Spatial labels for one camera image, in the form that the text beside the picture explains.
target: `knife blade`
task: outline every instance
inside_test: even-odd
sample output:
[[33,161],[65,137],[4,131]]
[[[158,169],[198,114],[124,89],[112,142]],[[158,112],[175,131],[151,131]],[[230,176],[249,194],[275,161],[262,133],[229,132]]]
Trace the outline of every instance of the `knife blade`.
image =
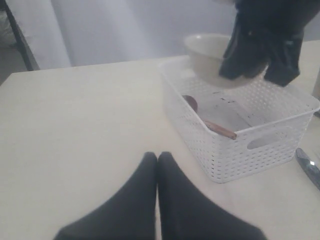
[[320,191],[320,170],[315,162],[301,148],[295,151],[295,155],[303,171]]

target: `table surface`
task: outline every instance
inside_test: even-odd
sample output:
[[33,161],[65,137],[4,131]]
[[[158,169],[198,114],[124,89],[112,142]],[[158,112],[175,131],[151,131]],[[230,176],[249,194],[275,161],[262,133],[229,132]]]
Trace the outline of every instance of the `table surface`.
[[[206,177],[163,112],[162,61],[15,73],[0,87],[1,240],[52,240],[110,198],[146,151],[172,152],[206,196],[270,240],[320,239],[320,191],[297,161],[225,184]],[[319,66],[320,42],[305,43],[294,84],[311,92]],[[320,147],[319,119],[301,147]]]

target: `white plastic basket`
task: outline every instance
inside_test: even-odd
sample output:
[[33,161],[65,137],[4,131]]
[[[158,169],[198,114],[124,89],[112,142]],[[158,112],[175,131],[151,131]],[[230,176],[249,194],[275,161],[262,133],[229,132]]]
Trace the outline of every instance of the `white plastic basket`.
[[[209,178],[226,183],[293,159],[320,102],[292,85],[258,79],[225,91],[199,80],[187,56],[159,66],[166,114]],[[182,97],[198,103],[198,114]],[[234,131],[232,140],[210,131],[206,119]]]

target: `white bowl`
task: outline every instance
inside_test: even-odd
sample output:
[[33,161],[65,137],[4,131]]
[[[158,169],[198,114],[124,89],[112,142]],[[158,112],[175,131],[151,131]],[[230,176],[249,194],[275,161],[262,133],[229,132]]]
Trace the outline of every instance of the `white bowl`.
[[243,76],[229,80],[219,76],[229,41],[229,36],[220,34],[197,34],[184,40],[195,74],[203,81],[221,89],[242,87],[255,80]]

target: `metal knife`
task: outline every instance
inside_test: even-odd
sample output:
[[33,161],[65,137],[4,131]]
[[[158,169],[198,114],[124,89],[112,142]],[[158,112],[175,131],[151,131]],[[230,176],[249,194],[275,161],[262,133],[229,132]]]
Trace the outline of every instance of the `metal knife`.
[[317,168],[315,162],[312,161],[301,148],[298,148],[295,151],[295,155],[303,171],[307,174],[313,184],[320,190],[320,170]]

